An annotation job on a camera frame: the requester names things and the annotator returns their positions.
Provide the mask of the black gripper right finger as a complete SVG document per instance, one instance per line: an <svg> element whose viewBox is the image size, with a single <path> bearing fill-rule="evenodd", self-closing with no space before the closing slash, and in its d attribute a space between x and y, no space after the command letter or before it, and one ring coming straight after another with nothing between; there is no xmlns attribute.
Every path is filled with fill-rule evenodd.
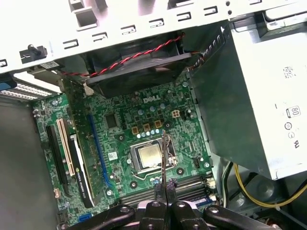
<svg viewBox="0 0 307 230"><path fill-rule="evenodd" d="M167 180L167 202L170 206L171 227L175 230L273 230L274 227L233 212L210 205L202 214L187 201L179 200L177 181Z"/></svg>

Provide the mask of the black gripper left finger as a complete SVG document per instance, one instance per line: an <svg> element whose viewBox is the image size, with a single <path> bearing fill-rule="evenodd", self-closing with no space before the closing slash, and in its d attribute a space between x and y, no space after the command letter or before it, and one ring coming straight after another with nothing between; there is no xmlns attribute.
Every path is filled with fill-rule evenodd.
<svg viewBox="0 0 307 230"><path fill-rule="evenodd" d="M70 230L163 230L166 219L166 179L154 186L154 200L140 202L136 208L117 205L79 222Z"/></svg>

